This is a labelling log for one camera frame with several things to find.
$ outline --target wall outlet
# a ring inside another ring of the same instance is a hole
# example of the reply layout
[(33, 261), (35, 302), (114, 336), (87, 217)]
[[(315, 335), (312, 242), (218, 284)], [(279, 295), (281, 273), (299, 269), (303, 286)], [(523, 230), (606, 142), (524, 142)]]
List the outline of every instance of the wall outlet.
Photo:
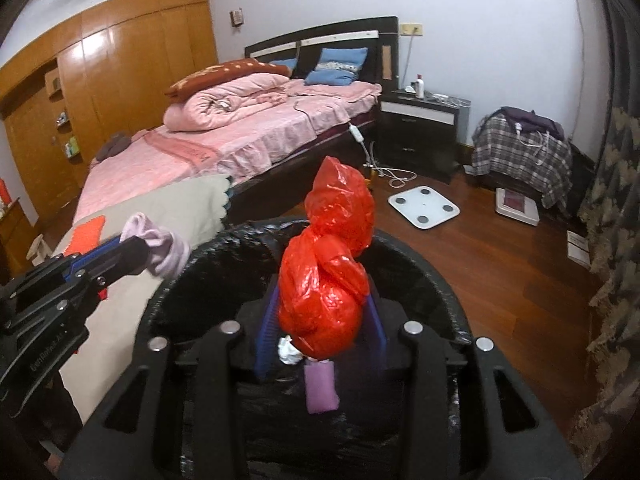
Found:
[(400, 36), (421, 36), (422, 24), (421, 23), (401, 23), (400, 24)]

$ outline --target patterned curtain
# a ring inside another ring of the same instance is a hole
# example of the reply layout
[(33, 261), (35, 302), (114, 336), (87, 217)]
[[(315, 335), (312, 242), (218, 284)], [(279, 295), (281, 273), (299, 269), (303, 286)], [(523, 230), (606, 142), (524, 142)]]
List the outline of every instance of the patterned curtain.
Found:
[(596, 179), (580, 209), (591, 272), (604, 286), (590, 305), (602, 317), (588, 347), (598, 401), (578, 414), (571, 442), (585, 474), (629, 422), (640, 397), (640, 34), (619, 0), (604, 0), (612, 44), (611, 118)]

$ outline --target white bottle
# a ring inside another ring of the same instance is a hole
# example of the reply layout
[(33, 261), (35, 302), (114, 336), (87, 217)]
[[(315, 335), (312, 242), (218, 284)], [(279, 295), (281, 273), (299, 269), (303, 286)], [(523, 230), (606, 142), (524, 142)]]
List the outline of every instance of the white bottle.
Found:
[(422, 74), (418, 74), (418, 79), (415, 80), (415, 96), (418, 99), (424, 99), (424, 81), (422, 80)]

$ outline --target black headboard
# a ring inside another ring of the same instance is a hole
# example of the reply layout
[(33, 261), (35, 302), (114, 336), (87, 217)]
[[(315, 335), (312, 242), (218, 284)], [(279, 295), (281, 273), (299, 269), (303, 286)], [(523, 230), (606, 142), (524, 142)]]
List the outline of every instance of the black headboard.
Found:
[(315, 67), (322, 48), (369, 49), (367, 60), (358, 76), (361, 81), (380, 83), (383, 91), (398, 90), (398, 18), (366, 18), (329, 23), (297, 30), (270, 40), (249, 45), (245, 57), (260, 61), (288, 59), (298, 54), (293, 76), (304, 78)]

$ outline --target silver screw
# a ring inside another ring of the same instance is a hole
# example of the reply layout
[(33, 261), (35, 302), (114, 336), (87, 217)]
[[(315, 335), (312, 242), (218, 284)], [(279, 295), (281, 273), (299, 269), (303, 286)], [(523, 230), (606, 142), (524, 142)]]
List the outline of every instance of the silver screw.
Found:
[(404, 324), (404, 331), (411, 335), (418, 335), (422, 332), (423, 326), (419, 321), (407, 321)]
[(231, 319), (229, 321), (223, 321), (220, 323), (220, 332), (224, 334), (235, 334), (238, 330), (240, 330), (240, 323), (236, 320)]
[(158, 335), (151, 338), (149, 340), (149, 343), (147, 343), (146, 345), (149, 347), (149, 350), (152, 350), (153, 352), (159, 352), (161, 350), (164, 350), (168, 343), (169, 342), (164, 337)]
[(491, 341), (488, 337), (479, 337), (478, 339), (476, 339), (476, 346), (483, 352), (489, 352), (495, 347), (494, 342)]

